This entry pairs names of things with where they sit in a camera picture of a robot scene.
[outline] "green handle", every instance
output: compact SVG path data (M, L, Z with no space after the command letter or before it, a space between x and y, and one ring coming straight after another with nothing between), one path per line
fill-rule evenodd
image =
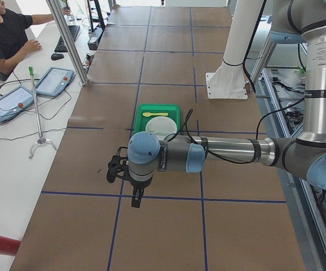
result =
M29 67L29 73L30 73L30 75L34 75L34 69L33 69L33 67Z

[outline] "person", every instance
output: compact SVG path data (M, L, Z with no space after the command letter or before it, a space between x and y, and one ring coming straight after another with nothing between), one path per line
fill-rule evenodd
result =
M69 10L62 8L64 15ZM42 50L37 40L28 40L25 29L31 25L53 21L52 14L22 15L5 8L4 0L0 0L0 80L6 80L28 54Z

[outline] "tablet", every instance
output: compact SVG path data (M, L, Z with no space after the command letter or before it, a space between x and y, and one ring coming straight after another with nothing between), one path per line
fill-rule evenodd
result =
M36 84L37 95L56 97L70 84L73 78L73 70L51 67Z
M16 117L34 102L33 93L23 86L11 90L0 97L0 123Z

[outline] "keyboard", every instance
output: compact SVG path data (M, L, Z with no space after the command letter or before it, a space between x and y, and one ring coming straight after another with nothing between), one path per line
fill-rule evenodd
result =
M72 35L73 41L76 41L78 38L78 34L79 34L79 29L80 26L79 25L68 25L69 31ZM63 38L60 36L59 40L58 40L58 44L55 46L55 50L54 52L56 53L65 53L67 52L67 48L64 44Z

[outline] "white pole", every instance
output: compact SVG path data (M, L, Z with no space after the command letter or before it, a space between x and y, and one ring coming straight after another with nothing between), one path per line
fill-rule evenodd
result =
M265 0L238 0L228 36L224 61L215 73L206 73L209 99L247 99L244 57Z

